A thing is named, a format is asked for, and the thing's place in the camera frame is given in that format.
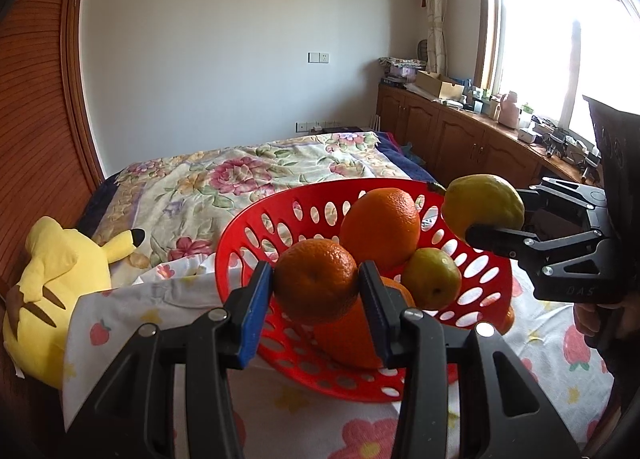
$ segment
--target person's hand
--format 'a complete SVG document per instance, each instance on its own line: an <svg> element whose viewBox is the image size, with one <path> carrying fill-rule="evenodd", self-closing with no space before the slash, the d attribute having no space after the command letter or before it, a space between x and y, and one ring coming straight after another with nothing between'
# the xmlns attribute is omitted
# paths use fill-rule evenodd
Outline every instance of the person's hand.
<svg viewBox="0 0 640 459"><path fill-rule="evenodd" d="M606 309L625 309L616 338L626 338L631 333L640 330L640 294L628 293L625 299L617 304L600 304ZM600 331L600 317L595 304L574 304L575 328L586 336L594 336Z"/></svg>

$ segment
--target lemon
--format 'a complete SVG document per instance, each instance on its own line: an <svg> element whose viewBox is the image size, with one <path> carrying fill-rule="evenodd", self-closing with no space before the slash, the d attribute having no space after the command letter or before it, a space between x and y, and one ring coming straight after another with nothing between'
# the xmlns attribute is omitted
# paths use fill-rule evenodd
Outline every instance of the lemon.
<svg viewBox="0 0 640 459"><path fill-rule="evenodd" d="M444 251L421 248L407 262L400 282L414 297L417 307L437 311L458 298L462 276Z"/></svg>
<svg viewBox="0 0 640 459"><path fill-rule="evenodd" d="M444 196L442 218L464 241L466 229L472 224L520 230L524 224L524 204L506 179L475 174L451 182Z"/></svg>

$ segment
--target white cloth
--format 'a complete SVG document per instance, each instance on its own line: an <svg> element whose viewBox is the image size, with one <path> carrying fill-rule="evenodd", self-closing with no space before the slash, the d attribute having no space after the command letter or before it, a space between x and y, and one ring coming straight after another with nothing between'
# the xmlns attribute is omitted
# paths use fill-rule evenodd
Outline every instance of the white cloth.
<svg viewBox="0 0 640 459"><path fill-rule="evenodd" d="M147 271L131 287L80 298L68 333L63 387L65 425L71 424L94 385L136 329L161 329L194 321L222 303L213 273L214 255L194 255ZM239 268L230 270L239 284ZM539 380L578 443L606 405L612 376L596 351L575 331L570 305L535 300L532 285L513 266L516 321L506 341ZM396 430L398 404L352 403L318 394L254 359L230 372L230 387L244 453L248 459L387 459ZM184 424L184 369L174 387L175 449L188 457ZM449 457L460 435L458 386L449 388Z"/></svg>

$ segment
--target red plastic basket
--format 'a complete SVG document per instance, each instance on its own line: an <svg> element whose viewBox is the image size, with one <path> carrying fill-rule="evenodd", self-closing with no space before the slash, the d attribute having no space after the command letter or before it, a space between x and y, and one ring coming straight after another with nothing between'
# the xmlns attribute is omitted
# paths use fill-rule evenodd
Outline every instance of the red plastic basket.
<svg viewBox="0 0 640 459"><path fill-rule="evenodd" d="M239 261L241 282L249 283L257 259L275 262L292 241L324 237L338 241L350 205L374 188L396 187L411 194L422 217L420 248L436 247L453 257L463 279L457 301L429 312L444 324L469 327L482 319L500 326L511 301L508 259L473 249L458 240L440 216L442 196L420 181L397 178L345 179L300 186L266 197L233 219L218 243L216 281L223 301L229 295L228 272ZM380 270L390 278L402 271ZM399 401L404 370L371 371L340 365L317 346L313 328L297 325L271 300L258 354L285 376L309 389L351 401Z"/></svg>

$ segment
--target wooden cabinet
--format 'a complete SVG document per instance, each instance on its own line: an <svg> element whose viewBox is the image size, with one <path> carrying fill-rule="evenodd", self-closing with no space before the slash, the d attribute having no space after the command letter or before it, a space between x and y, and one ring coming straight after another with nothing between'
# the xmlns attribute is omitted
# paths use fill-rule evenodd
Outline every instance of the wooden cabinet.
<svg viewBox="0 0 640 459"><path fill-rule="evenodd" d="M400 145L411 143L413 153L430 164L438 109L429 100L381 85L378 115L381 131L392 132Z"/></svg>
<svg viewBox="0 0 640 459"><path fill-rule="evenodd" d="M400 89L389 86L380 86L378 91L378 109L380 116L380 130L383 132L396 132L398 116L404 104L404 93Z"/></svg>
<svg viewBox="0 0 640 459"><path fill-rule="evenodd" d="M480 174L495 174L516 188L526 188L535 181L538 162L512 140L487 129L478 152Z"/></svg>
<svg viewBox="0 0 640 459"><path fill-rule="evenodd" d="M484 127L455 114L442 113L427 169L443 186L469 174L478 174L476 161Z"/></svg>
<svg viewBox="0 0 640 459"><path fill-rule="evenodd" d="M406 115L406 129L402 145L412 144L412 152L426 162L427 168L431 166L431 147L435 139L435 131L438 122L438 109L421 98L406 97L404 99L404 113Z"/></svg>
<svg viewBox="0 0 640 459"><path fill-rule="evenodd" d="M380 85L380 130L425 160L444 186L469 174L495 174L516 188L539 182L542 166L560 179L580 181L580 172L558 158L546 158L517 140L516 131L484 115L455 111L404 89Z"/></svg>

